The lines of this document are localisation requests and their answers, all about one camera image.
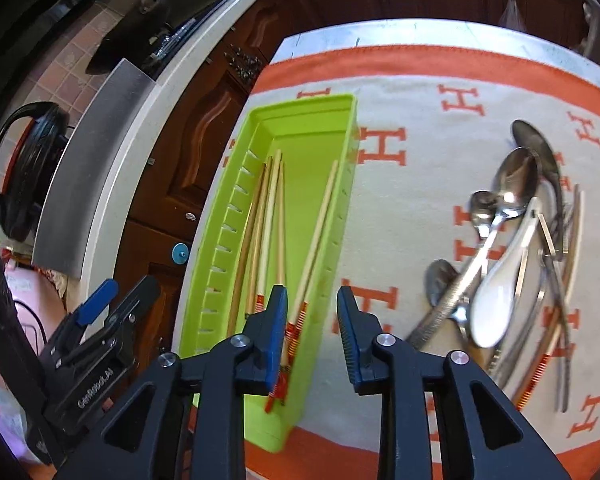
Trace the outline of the pale bamboo chopstick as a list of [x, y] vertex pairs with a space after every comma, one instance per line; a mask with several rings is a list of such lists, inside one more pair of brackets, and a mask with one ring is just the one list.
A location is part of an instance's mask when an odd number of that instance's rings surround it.
[[274, 219], [274, 208], [277, 194], [278, 177], [280, 163], [282, 162], [282, 151], [277, 150], [274, 154], [270, 171], [270, 180], [266, 189], [265, 208], [262, 223], [261, 246], [258, 265], [258, 279], [256, 287], [256, 304], [254, 312], [258, 313], [265, 308], [266, 279], [268, 278], [268, 256], [270, 255], [270, 246], [272, 240], [272, 229]]

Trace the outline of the pale chopstick red striped end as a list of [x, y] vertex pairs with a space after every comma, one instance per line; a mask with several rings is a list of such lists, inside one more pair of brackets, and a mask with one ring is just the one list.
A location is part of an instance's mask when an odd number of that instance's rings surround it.
[[554, 358], [554, 353], [560, 342], [562, 343], [562, 392], [558, 394], [559, 409], [565, 413], [569, 406], [573, 354], [568, 322], [569, 300], [578, 272], [584, 210], [584, 192], [577, 184], [573, 192], [566, 260], [562, 266], [556, 261], [556, 273], [545, 268], [547, 284], [557, 285], [558, 291], [553, 292], [555, 305], [550, 308], [550, 319], [533, 360], [513, 395], [513, 401], [518, 411], [521, 411], [528, 404], [534, 390], [545, 374], [548, 364]]

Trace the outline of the orange beige H-pattern blanket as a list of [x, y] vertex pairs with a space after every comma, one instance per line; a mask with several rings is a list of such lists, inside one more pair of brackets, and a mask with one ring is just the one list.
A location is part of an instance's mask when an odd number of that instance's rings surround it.
[[[194, 238], [175, 351], [194, 356], [230, 334], [242, 231], [264, 163], [285, 165], [286, 270], [268, 270], [298, 304], [316, 217], [332, 184], [306, 322], [282, 402], [245, 400], [249, 478], [373, 479], [381, 400], [358, 396], [337, 328], [336, 296], [352, 289], [381, 326], [408, 336], [428, 312], [424, 274], [475, 253], [468, 200], [490, 188], [515, 143], [512, 123], [535, 126], [557, 157], [558, 190], [576, 208], [567, 240], [568, 344], [544, 349], [553, 301], [535, 289], [532, 240], [521, 303], [481, 300], [479, 333], [498, 313], [530, 323], [505, 391], [528, 393], [524, 417], [570, 477], [600, 469], [600, 84], [492, 52], [435, 46], [358, 47], [279, 54], [260, 75], [223, 150]], [[533, 361], [547, 356], [536, 385]]]

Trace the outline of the bamboo chopstick red striped end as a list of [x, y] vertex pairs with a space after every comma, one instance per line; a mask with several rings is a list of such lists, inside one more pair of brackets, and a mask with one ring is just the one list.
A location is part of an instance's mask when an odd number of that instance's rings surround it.
[[250, 315], [252, 315], [252, 312], [254, 310], [254, 303], [256, 302], [261, 236], [263, 230], [266, 200], [268, 199], [268, 184], [270, 183], [272, 165], [273, 159], [272, 157], [269, 157], [263, 168], [262, 182], [260, 185], [257, 202], [256, 218], [254, 219], [254, 227], [252, 230], [251, 261], [249, 269], [245, 318], [249, 318]]

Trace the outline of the white ceramic soup spoon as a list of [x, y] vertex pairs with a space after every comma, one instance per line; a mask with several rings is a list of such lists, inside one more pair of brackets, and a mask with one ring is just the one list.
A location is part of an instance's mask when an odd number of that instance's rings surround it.
[[494, 347], [505, 335], [513, 312], [517, 273], [542, 211], [541, 200], [533, 197], [506, 251], [486, 274], [472, 298], [469, 329], [475, 345]]

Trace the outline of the bamboo chopstick red patterned end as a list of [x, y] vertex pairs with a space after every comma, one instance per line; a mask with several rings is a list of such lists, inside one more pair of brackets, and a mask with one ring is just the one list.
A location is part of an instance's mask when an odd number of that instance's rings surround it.
[[238, 263], [236, 266], [236, 275], [234, 281], [234, 288], [232, 292], [232, 298], [230, 298], [230, 314], [228, 315], [228, 323], [226, 330], [227, 336], [232, 336], [235, 333], [235, 327], [240, 308], [240, 297], [242, 296], [242, 284], [244, 284], [246, 265], [249, 256], [251, 237], [254, 225], [256, 224], [260, 195], [262, 192], [264, 182], [268, 177], [268, 170], [270, 169], [270, 166], [271, 159], [268, 159], [268, 161], [263, 165], [262, 171], [258, 179], [258, 183], [256, 185], [256, 188], [254, 189], [251, 204], [249, 206], [244, 235], [242, 236], [242, 244], [240, 245]]

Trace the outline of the lime green plastic utensil tray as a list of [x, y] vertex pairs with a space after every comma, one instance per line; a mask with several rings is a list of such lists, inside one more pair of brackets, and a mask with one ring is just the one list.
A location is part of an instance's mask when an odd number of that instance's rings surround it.
[[246, 437], [280, 451], [308, 395], [358, 154], [358, 101], [309, 96], [250, 110], [230, 138], [192, 250], [180, 356], [239, 332], [275, 285], [287, 291], [282, 364], [275, 388], [245, 402]]

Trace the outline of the bamboo chopstick decorated end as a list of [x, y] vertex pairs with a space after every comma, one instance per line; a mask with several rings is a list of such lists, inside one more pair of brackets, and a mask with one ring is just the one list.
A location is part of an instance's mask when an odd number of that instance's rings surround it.
[[306, 255], [306, 261], [304, 262], [300, 276], [296, 298], [294, 298], [294, 306], [291, 309], [291, 315], [289, 315], [289, 321], [285, 330], [283, 353], [282, 358], [280, 359], [280, 372], [275, 388], [273, 392], [268, 395], [268, 400], [266, 400], [264, 406], [265, 413], [272, 412], [274, 403], [276, 401], [283, 402], [283, 400], [286, 399], [290, 369], [292, 364], [294, 364], [294, 359], [296, 358], [304, 320], [306, 319], [309, 284], [312, 278], [318, 246], [320, 246], [330, 200], [332, 199], [332, 191], [334, 190], [335, 186], [338, 166], [339, 162], [338, 160], [335, 160], [332, 163], [332, 168], [330, 168], [320, 210], [318, 211], [316, 217], [313, 234], [309, 244], [308, 254]]

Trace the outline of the long steel spoon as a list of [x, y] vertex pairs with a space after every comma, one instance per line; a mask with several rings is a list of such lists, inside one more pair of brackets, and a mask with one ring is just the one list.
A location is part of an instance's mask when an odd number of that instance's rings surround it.
[[516, 119], [512, 123], [512, 135], [518, 146], [528, 148], [535, 152], [536, 157], [540, 161], [542, 176], [553, 188], [555, 204], [556, 204], [556, 235], [554, 236], [554, 247], [558, 260], [562, 260], [564, 255], [564, 237], [565, 237], [565, 220], [564, 220], [564, 193], [560, 185], [560, 170], [554, 152], [550, 144], [545, 139], [545, 136], [539, 130], [528, 122], [521, 119]]

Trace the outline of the large steel spoon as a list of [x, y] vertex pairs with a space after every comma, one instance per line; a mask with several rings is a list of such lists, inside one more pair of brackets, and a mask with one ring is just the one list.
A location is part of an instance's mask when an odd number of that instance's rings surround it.
[[410, 333], [407, 342], [416, 350], [422, 350], [437, 333], [443, 322], [468, 291], [481, 266], [488, 258], [500, 225], [508, 219], [518, 218], [526, 212], [539, 184], [540, 166], [528, 148], [516, 148], [503, 160], [495, 176], [494, 219], [489, 226], [488, 237], [477, 247], [474, 258], [445, 289], [437, 307], [431, 310]]

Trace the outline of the stainless steel fork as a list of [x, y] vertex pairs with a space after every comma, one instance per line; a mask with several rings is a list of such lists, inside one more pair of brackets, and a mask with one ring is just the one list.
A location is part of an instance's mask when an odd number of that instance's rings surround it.
[[555, 300], [555, 305], [550, 308], [550, 320], [545, 327], [544, 335], [538, 343], [538, 348], [535, 350], [524, 377], [514, 392], [513, 404], [517, 410], [522, 410], [528, 404], [557, 349], [562, 349], [562, 358], [564, 359], [562, 393], [558, 396], [558, 399], [562, 401], [560, 409], [564, 412], [569, 406], [571, 361], [574, 349], [568, 323], [569, 299], [574, 276], [577, 274], [583, 214], [583, 191], [577, 185], [573, 192], [571, 214], [567, 218], [567, 224], [571, 226], [571, 231], [566, 249], [557, 249], [548, 240], [550, 231], [546, 221], [540, 221], [542, 241], [545, 243], [545, 249], [541, 252], [544, 268], [534, 304], [514, 343], [507, 352], [496, 352], [490, 363], [489, 373], [500, 387], [505, 387], [510, 376], [513, 375], [535, 320], [540, 315], [540, 309], [544, 306], [545, 296], [550, 292]]

